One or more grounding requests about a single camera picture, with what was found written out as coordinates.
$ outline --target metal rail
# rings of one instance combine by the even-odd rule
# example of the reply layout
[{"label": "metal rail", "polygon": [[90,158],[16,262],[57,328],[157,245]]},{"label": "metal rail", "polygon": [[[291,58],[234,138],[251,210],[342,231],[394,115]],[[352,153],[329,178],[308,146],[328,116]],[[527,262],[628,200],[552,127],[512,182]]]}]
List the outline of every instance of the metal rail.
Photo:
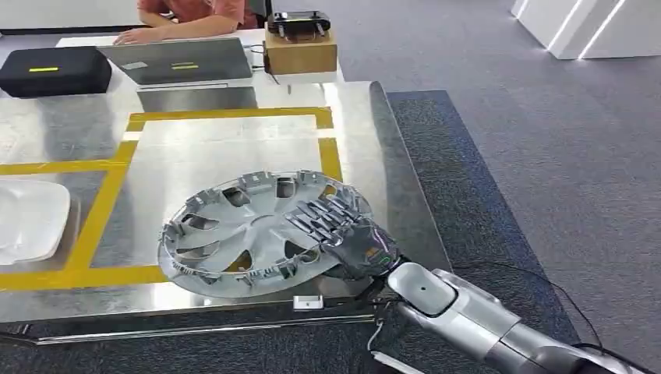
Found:
[{"label": "metal rail", "polygon": [[347,323],[374,323],[374,314],[357,316],[316,317],[307,319],[289,319],[276,322],[239,323],[220,326],[179,327],[174,329],[122,331],[117,333],[89,333],[61,337],[30,337],[24,333],[0,333],[0,342],[23,344],[31,347],[44,345],[90,343],[98,341],[142,339],[148,337],[179,337],[203,333],[227,333],[232,331],[251,331],[279,329],[294,326],[321,326]]}]

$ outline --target white pillar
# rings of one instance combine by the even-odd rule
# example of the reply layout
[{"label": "white pillar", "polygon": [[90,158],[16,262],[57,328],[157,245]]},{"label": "white pillar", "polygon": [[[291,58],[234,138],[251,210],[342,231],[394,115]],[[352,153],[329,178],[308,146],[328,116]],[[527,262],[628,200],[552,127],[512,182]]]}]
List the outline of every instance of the white pillar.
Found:
[{"label": "white pillar", "polygon": [[559,59],[661,55],[659,0],[517,0],[512,14]]}]

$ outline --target robotic arm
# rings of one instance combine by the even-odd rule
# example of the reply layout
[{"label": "robotic arm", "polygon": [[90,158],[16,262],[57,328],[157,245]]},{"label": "robotic arm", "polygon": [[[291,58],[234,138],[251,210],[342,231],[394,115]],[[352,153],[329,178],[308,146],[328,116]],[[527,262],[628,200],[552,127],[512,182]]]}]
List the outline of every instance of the robotic arm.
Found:
[{"label": "robotic arm", "polygon": [[497,298],[452,273],[409,262],[394,239],[356,213],[354,205],[331,195],[300,202],[303,215],[286,218],[337,258],[352,278],[385,278],[405,301],[398,306],[405,316],[459,351],[503,374],[639,372],[615,358],[590,354],[527,327]]}]

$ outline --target person's hand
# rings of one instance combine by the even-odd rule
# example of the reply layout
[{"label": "person's hand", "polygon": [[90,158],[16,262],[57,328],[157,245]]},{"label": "person's hand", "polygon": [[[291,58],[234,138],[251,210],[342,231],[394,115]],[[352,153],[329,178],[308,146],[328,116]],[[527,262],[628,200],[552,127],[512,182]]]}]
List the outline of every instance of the person's hand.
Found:
[{"label": "person's hand", "polygon": [[162,30],[158,28],[133,29],[119,34],[113,44],[145,44],[162,41],[163,39]]}]

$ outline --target person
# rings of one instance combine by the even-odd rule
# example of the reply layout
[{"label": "person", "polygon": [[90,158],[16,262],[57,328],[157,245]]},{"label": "person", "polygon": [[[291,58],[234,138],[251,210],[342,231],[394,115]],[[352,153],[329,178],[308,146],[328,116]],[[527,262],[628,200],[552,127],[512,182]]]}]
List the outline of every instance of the person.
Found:
[{"label": "person", "polygon": [[[212,37],[237,29],[257,28],[248,0],[138,0],[140,21],[151,28],[119,34],[115,44],[142,44],[166,39]],[[175,21],[162,14],[173,12]]]}]

